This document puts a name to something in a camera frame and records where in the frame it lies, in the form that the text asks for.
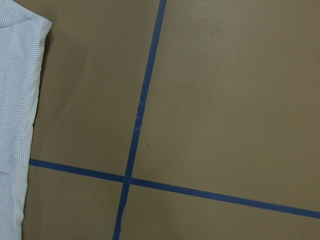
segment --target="blue tape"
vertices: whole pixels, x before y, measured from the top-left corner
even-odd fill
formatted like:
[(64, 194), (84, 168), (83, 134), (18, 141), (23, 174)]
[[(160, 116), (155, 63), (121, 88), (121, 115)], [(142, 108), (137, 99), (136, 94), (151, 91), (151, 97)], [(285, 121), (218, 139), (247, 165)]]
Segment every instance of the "blue tape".
[(300, 215), (300, 216), (309, 217), (309, 218), (320, 219), (320, 212), (318, 211), (311, 211), (311, 210), (278, 205), (278, 204), (273, 204), (273, 203), (268, 203), (263, 201), (250, 200), (250, 199), (236, 197), (236, 196), (229, 196), (229, 195), (224, 195), (224, 194), (219, 194), (214, 192), (201, 191), (201, 190), (196, 190), (196, 189), (187, 188), (187, 187), (142, 180), (138, 178), (131, 178), (130, 184), (146, 187), (146, 188), (173, 192), (173, 193), (190, 195), (190, 196), (195, 196), (195, 197), (200, 197), (205, 199), (212, 199), (212, 200), (217, 200), (217, 201), (222, 201), (222, 202), (227, 202), (232, 204), (239, 204), (239, 205), (249, 206), (249, 207), (254, 207), (259, 209), (266, 209), (266, 210), (271, 210), (276, 212), (282, 212), (287, 214), (294, 214), (294, 215)]
[(148, 61), (146, 64), (146, 69), (145, 69), (145, 74), (144, 74), (144, 79), (143, 79), (143, 84), (142, 84), (142, 90), (141, 90), (141, 95), (140, 95), (140, 101), (139, 101), (139, 106), (138, 106), (138, 110), (137, 110), (137, 114), (136, 114), (133, 135), (132, 135), (132, 140), (131, 140), (131, 146), (130, 146), (130, 151), (129, 151), (129, 156), (128, 156), (128, 162), (126, 165), (124, 182), (122, 185), (121, 197), (120, 197), (118, 212), (117, 212), (116, 221), (115, 221), (115, 225), (114, 225), (114, 232), (113, 232), (112, 240), (119, 240), (119, 237), (120, 237), (121, 221), (122, 221), (123, 212), (124, 212), (124, 209), (125, 209), (125, 206), (127, 203), (127, 199), (128, 199), (130, 181), (131, 181), (132, 172), (134, 169), (137, 147), (138, 147), (138, 142), (139, 142), (140, 129), (141, 129), (142, 121), (144, 118), (146, 101), (147, 101), (147, 93), (148, 93), (148, 89), (149, 89), (149, 85), (150, 85), (150, 81), (151, 81), (152, 71), (154, 68), (162, 22), (163, 22), (164, 14), (165, 14), (166, 3), (167, 3), (167, 0), (160, 0), (158, 12), (156, 15), (153, 36), (152, 36), (152, 40), (151, 40)]
[(45, 169), (53, 169), (53, 170), (58, 170), (58, 171), (67, 172), (71, 174), (78, 174), (78, 175), (93, 177), (97, 179), (105, 179), (105, 180), (110, 180), (110, 181), (120, 182), (120, 183), (124, 182), (124, 177), (120, 175), (105, 173), (101, 171), (94, 171), (94, 170), (89, 170), (89, 169), (75, 167), (75, 166), (68, 166), (68, 165), (63, 165), (63, 164), (58, 164), (58, 163), (53, 163), (48, 161), (41, 161), (41, 160), (32, 159), (32, 158), (30, 158), (29, 164), (31, 166), (41, 167)]

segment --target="brown floor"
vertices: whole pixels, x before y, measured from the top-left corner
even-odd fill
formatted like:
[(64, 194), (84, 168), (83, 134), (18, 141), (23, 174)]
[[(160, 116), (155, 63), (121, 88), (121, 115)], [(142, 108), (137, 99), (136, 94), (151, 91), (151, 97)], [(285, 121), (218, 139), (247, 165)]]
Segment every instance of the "brown floor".
[[(123, 176), (158, 0), (48, 18), (31, 158)], [(320, 3), (167, 0), (133, 177), (320, 212)], [(29, 168), (23, 240), (111, 240), (122, 183)], [(130, 187), (120, 240), (314, 240), (319, 219)]]

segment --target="cloth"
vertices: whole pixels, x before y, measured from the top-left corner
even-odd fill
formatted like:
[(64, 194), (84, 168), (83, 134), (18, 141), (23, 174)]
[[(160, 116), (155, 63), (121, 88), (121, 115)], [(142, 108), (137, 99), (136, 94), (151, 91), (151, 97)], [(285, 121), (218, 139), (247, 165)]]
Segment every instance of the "cloth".
[(51, 22), (0, 0), (0, 240), (20, 240), (33, 122)]

